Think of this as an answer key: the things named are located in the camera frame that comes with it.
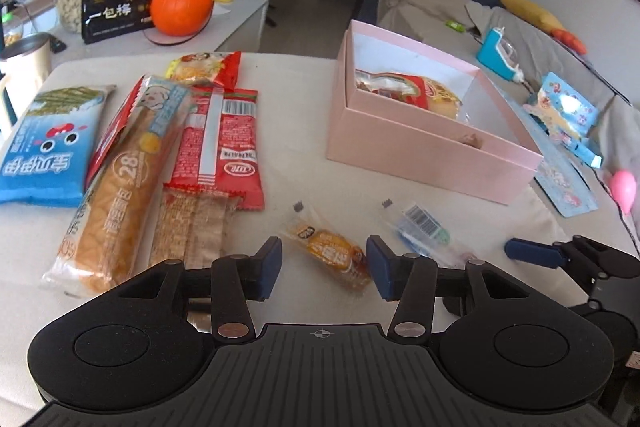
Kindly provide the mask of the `clear blue snack sachet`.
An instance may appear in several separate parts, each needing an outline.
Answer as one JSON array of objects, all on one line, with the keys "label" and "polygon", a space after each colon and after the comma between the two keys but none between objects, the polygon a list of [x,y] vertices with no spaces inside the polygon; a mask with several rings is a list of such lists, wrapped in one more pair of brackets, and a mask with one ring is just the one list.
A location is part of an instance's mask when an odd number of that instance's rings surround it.
[{"label": "clear blue snack sachet", "polygon": [[412,253],[431,258],[441,268],[464,269],[476,259],[473,249],[458,241],[423,205],[383,200],[381,216]]}]

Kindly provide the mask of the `cracker biscuit packet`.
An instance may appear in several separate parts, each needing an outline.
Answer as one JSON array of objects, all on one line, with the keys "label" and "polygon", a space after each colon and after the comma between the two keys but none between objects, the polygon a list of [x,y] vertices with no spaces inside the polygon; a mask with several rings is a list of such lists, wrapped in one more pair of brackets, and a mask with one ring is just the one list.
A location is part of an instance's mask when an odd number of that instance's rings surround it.
[{"label": "cracker biscuit packet", "polygon": [[186,269],[209,268],[224,255],[230,221],[241,199],[221,192],[163,187],[149,267],[180,260]]}]

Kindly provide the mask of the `small yellow snack sachet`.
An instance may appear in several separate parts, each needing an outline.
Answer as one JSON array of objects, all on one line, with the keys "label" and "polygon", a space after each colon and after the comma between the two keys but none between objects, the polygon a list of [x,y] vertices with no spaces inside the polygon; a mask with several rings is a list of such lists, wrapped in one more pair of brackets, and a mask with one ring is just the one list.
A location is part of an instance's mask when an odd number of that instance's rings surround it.
[{"label": "small yellow snack sachet", "polygon": [[300,253],[353,293],[361,294],[371,283],[363,250],[301,200],[292,206],[282,232]]}]

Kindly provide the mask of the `red wafer snack packet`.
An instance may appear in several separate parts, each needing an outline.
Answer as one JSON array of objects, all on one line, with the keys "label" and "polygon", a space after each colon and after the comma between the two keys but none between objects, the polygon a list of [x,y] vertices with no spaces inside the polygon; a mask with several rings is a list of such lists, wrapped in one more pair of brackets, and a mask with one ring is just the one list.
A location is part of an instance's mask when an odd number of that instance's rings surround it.
[{"label": "red wafer snack packet", "polygon": [[186,193],[224,194],[240,200],[241,210],[262,211],[257,156],[255,90],[222,92],[195,88],[167,188]]}]

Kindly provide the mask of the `long bread loaf packet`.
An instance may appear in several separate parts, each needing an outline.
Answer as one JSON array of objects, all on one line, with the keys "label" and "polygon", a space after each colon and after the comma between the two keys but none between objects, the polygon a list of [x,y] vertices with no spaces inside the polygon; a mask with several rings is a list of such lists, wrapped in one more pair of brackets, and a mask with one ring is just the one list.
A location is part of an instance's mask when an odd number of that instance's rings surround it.
[{"label": "long bread loaf packet", "polygon": [[193,105],[184,83],[146,75],[134,113],[74,213],[42,281],[98,295],[134,272],[160,175]]}]

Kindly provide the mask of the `red roast duck snack packet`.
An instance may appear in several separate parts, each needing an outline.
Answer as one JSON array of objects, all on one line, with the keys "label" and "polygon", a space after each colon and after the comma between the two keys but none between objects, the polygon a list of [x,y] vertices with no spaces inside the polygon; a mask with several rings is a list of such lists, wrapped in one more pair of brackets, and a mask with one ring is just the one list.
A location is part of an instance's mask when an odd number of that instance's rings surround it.
[{"label": "red roast duck snack packet", "polygon": [[366,72],[357,69],[355,79],[360,90],[428,109],[425,82],[421,77],[398,72]]}]

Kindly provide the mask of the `blue seaweed snack bag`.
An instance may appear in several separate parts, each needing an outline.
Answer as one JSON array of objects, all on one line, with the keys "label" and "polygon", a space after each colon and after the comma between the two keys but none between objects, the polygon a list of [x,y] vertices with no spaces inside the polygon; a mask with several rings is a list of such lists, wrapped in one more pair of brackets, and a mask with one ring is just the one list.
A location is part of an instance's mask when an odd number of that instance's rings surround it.
[{"label": "blue seaweed snack bag", "polygon": [[39,93],[1,163],[1,202],[73,208],[81,204],[89,161],[112,84]]}]

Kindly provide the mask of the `small round bread packet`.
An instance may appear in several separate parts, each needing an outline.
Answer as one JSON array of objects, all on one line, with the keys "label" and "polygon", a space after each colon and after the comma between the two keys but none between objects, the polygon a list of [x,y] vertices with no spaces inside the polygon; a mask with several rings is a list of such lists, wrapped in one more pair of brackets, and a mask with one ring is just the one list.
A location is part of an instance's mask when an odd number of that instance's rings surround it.
[{"label": "small round bread packet", "polygon": [[457,95],[442,83],[423,77],[426,108],[435,114],[457,119],[462,102]]}]

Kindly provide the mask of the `red barcode snack bar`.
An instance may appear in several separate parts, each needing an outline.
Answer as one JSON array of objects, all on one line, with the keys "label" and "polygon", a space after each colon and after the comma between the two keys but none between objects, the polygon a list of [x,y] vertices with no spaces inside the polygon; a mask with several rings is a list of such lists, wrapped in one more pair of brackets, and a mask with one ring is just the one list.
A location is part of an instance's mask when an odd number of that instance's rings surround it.
[{"label": "red barcode snack bar", "polygon": [[125,130],[128,121],[134,113],[134,106],[136,106],[139,95],[141,94],[143,84],[143,78],[140,78],[134,87],[131,89],[127,98],[122,102],[118,111],[115,113],[111,122],[106,127],[105,132],[102,135],[94,153],[89,161],[89,167],[87,172],[87,178],[85,183],[85,189],[88,190],[92,180],[96,177],[100,171],[105,159],[112,147],[118,142],[120,135]]}]

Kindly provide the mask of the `blue cartoon puzzle board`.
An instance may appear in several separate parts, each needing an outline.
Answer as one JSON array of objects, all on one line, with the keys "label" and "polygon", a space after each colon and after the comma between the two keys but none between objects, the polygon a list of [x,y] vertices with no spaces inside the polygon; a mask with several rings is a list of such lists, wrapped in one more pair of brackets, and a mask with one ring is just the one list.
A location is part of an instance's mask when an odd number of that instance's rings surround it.
[{"label": "blue cartoon puzzle board", "polygon": [[597,199],[573,161],[551,141],[550,136],[522,106],[506,92],[502,91],[501,94],[544,156],[537,168],[535,180],[558,213],[564,218],[571,218],[598,210]]}]

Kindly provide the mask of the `grey covered couch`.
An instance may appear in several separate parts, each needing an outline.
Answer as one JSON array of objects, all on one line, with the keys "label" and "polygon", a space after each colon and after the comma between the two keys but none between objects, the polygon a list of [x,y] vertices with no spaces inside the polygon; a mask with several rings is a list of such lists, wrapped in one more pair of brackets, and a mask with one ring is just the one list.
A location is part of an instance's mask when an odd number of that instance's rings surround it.
[{"label": "grey covered couch", "polygon": [[495,26],[506,30],[527,82],[536,89],[543,75],[554,72],[597,107],[589,136],[603,155],[604,166],[592,170],[572,163],[589,185],[596,210],[560,220],[567,234],[590,235],[633,255],[639,252],[639,207],[628,216],[608,193],[610,176],[620,170],[639,174],[639,109],[614,93],[572,52],[541,30],[503,8],[471,0],[376,0],[374,22],[398,34],[472,62],[480,38]]}]

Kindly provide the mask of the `pink cardboard box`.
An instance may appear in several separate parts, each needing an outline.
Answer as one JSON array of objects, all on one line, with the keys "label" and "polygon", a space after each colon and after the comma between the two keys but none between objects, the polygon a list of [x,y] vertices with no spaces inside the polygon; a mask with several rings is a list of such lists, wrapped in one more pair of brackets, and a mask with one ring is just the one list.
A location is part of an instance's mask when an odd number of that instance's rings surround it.
[{"label": "pink cardboard box", "polygon": [[[436,81],[457,104],[421,108],[360,88],[362,80]],[[542,154],[503,94],[477,66],[358,20],[336,62],[329,160],[509,205]]]}]

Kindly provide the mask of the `blue toy on couch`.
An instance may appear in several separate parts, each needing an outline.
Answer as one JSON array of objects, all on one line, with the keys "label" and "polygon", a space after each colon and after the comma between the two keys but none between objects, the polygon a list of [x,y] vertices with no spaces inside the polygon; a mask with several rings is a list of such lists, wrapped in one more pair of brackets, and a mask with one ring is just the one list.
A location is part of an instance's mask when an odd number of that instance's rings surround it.
[{"label": "blue toy on couch", "polygon": [[493,27],[488,31],[476,58],[480,64],[502,79],[516,83],[524,82],[518,52],[504,36],[503,27]]}]

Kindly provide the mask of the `orange pumpkin bucket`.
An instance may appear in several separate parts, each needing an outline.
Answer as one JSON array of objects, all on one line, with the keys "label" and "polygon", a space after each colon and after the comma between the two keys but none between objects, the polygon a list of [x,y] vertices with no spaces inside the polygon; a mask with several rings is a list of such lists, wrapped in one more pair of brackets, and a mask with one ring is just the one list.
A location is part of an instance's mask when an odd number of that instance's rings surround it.
[{"label": "orange pumpkin bucket", "polygon": [[197,34],[213,13],[214,0],[151,0],[150,13],[157,30],[171,37]]}]

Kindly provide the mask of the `black plum gift box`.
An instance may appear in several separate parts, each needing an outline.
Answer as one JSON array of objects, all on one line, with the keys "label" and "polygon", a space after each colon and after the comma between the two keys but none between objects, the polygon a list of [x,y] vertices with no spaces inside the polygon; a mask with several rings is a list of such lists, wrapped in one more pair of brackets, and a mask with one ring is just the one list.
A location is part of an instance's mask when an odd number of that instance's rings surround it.
[{"label": "black plum gift box", "polygon": [[81,0],[82,41],[93,44],[151,28],[151,1]]}]

